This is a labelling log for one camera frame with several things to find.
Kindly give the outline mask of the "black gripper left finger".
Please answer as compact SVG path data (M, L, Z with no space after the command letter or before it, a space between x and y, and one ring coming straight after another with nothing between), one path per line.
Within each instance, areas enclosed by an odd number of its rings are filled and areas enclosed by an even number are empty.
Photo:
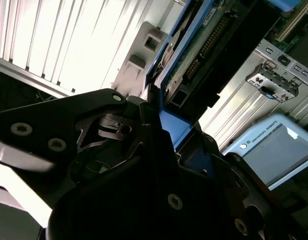
M86 180L177 186L181 175L158 101L102 89L0 112L0 186L61 180L77 154L121 142L118 166Z

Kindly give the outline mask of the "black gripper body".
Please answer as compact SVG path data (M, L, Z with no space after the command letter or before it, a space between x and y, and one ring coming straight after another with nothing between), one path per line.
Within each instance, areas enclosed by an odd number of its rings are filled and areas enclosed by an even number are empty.
M258 240L265 220L244 206L230 165L204 157L192 170L134 157L68 192L48 221L49 240Z

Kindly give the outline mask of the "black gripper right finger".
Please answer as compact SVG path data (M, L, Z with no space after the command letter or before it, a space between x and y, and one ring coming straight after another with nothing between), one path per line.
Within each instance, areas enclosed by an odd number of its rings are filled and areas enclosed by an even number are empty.
M295 240L297 223L261 179L236 153L222 154L216 141L197 128L207 164L202 173L214 178L218 193L214 214L201 217L197 237L204 240Z

